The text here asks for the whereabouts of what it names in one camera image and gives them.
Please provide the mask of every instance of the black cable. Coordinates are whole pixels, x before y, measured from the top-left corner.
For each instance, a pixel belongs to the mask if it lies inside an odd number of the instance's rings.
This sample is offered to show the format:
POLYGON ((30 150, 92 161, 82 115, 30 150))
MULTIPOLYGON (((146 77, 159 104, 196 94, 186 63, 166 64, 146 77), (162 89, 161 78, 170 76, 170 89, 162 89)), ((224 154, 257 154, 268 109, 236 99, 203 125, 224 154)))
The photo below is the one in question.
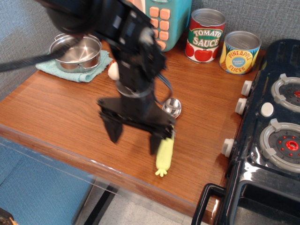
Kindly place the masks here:
POLYGON ((157 77, 158 77, 158 79, 161 80, 161 81, 169 88, 169 90, 170 90, 169 95, 168 95, 167 98, 166 98, 164 101, 162 101, 162 102, 159 101, 159 100, 157 99, 157 97, 155 96, 155 93, 153 92, 154 100, 155 100, 157 103, 159 103, 160 105, 163 105, 164 102, 165 102, 167 99, 169 99, 169 98, 171 97, 171 95, 172 95, 172 93, 173 93, 173 88, 172 88, 171 83, 168 81, 168 79, 167 79, 164 75, 162 75, 162 74, 160 73, 160 74, 157 75, 157 77))
POLYGON ((82 39, 82 37, 81 38, 73 38, 69 43, 66 43, 65 45, 63 45, 62 47, 58 48, 57 50, 53 51, 50 54, 34 56, 31 58, 12 61, 12 62, 0 63, 0 72, 6 72, 6 71, 14 70, 14 69, 20 69, 23 67, 35 65, 37 63, 57 59, 57 58, 63 56, 67 52, 67 50, 69 50, 70 47, 76 45, 81 39, 82 39))

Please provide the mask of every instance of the light blue towel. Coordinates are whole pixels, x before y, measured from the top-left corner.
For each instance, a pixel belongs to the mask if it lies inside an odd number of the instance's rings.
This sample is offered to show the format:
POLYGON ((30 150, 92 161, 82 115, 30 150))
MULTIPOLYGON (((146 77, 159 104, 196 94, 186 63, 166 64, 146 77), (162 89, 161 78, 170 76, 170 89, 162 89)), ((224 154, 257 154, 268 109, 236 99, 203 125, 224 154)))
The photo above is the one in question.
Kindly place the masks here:
POLYGON ((66 73, 61 71, 57 68, 55 64, 55 60, 50 60, 47 62, 42 62, 36 64, 36 68, 39 70, 42 70, 48 74, 52 74, 54 76, 66 79, 68 81, 75 81, 75 82, 90 82, 97 76, 98 74, 102 73, 103 70, 111 63, 113 60, 109 56, 109 52, 105 50, 101 50, 101 59, 100 59, 100 65, 98 65, 96 68, 91 69, 90 71, 84 72, 84 73, 66 73))

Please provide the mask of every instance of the tomato sauce can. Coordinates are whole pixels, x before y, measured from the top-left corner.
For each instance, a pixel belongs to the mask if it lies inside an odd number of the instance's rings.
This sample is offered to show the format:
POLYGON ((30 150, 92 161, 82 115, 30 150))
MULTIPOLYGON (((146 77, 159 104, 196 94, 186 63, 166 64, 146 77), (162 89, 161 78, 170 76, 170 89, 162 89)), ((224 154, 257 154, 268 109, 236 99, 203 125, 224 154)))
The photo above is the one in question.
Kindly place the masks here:
POLYGON ((196 62, 213 61, 218 53, 226 23, 223 13, 210 9, 196 9, 191 14, 186 55, 196 62))
POLYGON ((262 45, 258 35, 248 31, 232 31, 225 36, 220 66, 231 74, 246 74, 252 70, 262 45))

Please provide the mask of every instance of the white knob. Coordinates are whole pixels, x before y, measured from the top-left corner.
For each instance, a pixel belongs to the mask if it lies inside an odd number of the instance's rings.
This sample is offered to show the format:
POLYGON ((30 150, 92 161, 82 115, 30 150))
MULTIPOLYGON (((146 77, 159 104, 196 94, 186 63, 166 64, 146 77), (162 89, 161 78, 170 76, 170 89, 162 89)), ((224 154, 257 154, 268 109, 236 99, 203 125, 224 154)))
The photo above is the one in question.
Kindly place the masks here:
POLYGON ((223 147, 222 147, 222 154, 226 157, 230 156, 230 153, 233 149, 234 139, 225 139, 223 147))
POLYGON ((251 89, 252 81, 245 81, 242 88, 242 95, 248 97, 251 89))
POLYGON ((239 115, 242 115, 246 106, 247 99, 246 98, 239 98, 238 103, 235 107, 235 112, 239 115))
POLYGON ((273 114, 274 112, 274 107, 270 102, 266 102, 262 105, 261 107, 261 114, 264 117, 269 117, 273 114))

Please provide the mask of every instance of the can label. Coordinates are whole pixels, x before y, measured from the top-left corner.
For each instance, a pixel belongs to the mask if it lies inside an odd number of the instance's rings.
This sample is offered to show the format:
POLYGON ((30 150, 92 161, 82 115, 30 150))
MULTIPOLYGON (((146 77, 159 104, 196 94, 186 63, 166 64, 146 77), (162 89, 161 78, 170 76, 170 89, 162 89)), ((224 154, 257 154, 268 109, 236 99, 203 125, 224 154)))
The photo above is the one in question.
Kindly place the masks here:
POLYGON ((193 61, 210 62, 218 53, 223 31, 220 29, 196 28, 189 31, 186 55, 193 61))
POLYGON ((232 74, 246 74, 252 70, 259 47, 253 50, 235 49, 224 43, 220 57, 220 66, 232 74))

